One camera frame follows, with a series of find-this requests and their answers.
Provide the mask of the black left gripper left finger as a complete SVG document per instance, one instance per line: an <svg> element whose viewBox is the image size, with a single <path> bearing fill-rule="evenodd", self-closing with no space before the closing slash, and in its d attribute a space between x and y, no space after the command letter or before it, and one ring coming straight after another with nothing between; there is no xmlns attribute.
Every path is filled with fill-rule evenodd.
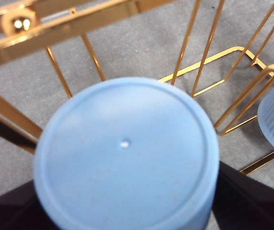
<svg viewBox="0 0 274 230"><path fill-rule="evenodd" d="M0 196L0 230L54 230L29 181Z"/></svg>

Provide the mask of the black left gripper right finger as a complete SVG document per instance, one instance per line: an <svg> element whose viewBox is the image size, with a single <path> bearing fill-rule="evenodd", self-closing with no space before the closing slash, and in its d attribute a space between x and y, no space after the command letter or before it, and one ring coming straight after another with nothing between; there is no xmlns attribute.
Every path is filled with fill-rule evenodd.
<svg viewBox="0 0 274 230"><path fill-rule="evenodd" d="M221 162L212 211L222 230L274 230L274 189Z"/></svg>

